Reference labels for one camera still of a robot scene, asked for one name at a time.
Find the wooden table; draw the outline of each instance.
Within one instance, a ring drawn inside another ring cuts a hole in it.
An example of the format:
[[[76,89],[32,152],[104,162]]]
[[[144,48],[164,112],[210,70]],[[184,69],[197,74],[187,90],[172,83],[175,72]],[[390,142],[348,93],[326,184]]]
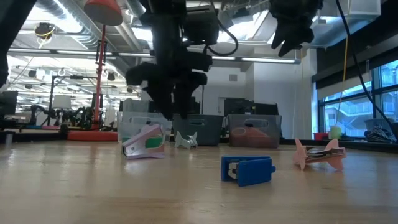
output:
[[[344,173],[304,172],[293,150],[168,149],[125,161],[115,143],[14,144],[0,150],[0,223],[397,223],[398,157],[348,150]],[[272,182],[220,181],[224,154],[270,155]]]

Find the pink staple remover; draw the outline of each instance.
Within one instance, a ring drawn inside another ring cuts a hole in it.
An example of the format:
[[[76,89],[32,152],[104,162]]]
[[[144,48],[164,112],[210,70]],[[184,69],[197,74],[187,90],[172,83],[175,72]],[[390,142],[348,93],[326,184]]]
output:
[[[162,144],[159,147],[146,148],[146,141],[155,136],[162,136]],[[164,158],[165,135],[159,124],[145,125],[141,132],[122,143],[122,152],[127,159],[140,159],[147,157]]]
[[[319,147],[303,146],[298,139],[295,139],[295,142],[296,151],[293,155],[293,163],[299,165],[301,170],[304,170],[306,164],[327,162],[336,170],[343,171],[342,159],[346,157],[346,150],[343,147],[338,147],[337,139],[331,140],[325,150],[315,152],[312,150],[319,149]]]

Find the red lamp shade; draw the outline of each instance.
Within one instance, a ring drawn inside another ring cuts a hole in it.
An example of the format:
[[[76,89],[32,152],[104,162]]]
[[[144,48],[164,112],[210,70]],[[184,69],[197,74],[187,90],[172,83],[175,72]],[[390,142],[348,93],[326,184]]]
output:
[[[88,0],[84,10],[92,20],[107,26],[118,26],[123,22],[122,11],[116,0]]]

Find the red pole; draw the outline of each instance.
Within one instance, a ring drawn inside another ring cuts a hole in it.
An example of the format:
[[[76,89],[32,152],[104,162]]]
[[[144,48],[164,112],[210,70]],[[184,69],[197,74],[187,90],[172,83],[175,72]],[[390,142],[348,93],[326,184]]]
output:
[[[103,25],[102,28],[102,39],[101,39],[101,50],[99,52],[99,63],[97,68],[97,91],[95,95],[95,110],[94,110],[94,121],[91,125],[92,129],[99,129],[100,128],[100,96],[101,96],[101,76],[102,76],[102,66],[103,66],[103,59],[104,59],[104,52],[105,52],[105,32],[106,32],[106,25]]]

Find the black cable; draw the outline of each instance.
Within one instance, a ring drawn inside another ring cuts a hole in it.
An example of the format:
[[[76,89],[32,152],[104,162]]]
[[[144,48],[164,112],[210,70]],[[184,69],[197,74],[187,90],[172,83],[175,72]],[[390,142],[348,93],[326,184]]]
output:
[[[210,5],[213,7],[213,10],[216,11],[216,7],[214,6],[214,0],[210,0]],[[229,53],[219,53],[215,50],[213,50],[210,46],[206,46],[205,48],[208,49],[211,53],[217,55],[217,56],[230,56],[234,54],[238,48],[239,48],[239,42],[238,39],[221,23],[221,21],[217,18],[218,25],[221,27],[221,29],[226,32],[234,41],[235,41],[235,49],[233,49]]]
[[[359,66],[358,59],[356,58],[356,50],[355,50],[355,46],[354,46],[354,41],[352,40],[351,32],[349,31],[349,27],[348,27],[348,23],[347,23],[346,17],[344,16],[344,12],[343,12],[343,10],[341,8],[341,4],[340,4],[339,0],[336,0],[336,4],[337,4],[338,11],[340,13],[341,19],[343,20],[343,24],[344,24],[345,30],[347,32],[348,41],[351,42],[351,44],[350,44],[351,53],[353,54],[354,63],[355,63],[356,69],[358,70],[358,76],[359,76],[359,80],[361,81],[362,88],[365,91],[366,96],[369,98],[369,101],[375,107],[375,109],[381,114],[381,116],[384,118],[384,120],[387,121],[387,123],[390,126],[391,130],[394,130],[392,128],[391,121],[387,118],[387,116],[383,113],[383,111],[376,105],[376,103],[372,99],[371,95],[369,94],[368,90],[366,89],[365,82],[364,82],[363,77],[362,77],[361,67]]]

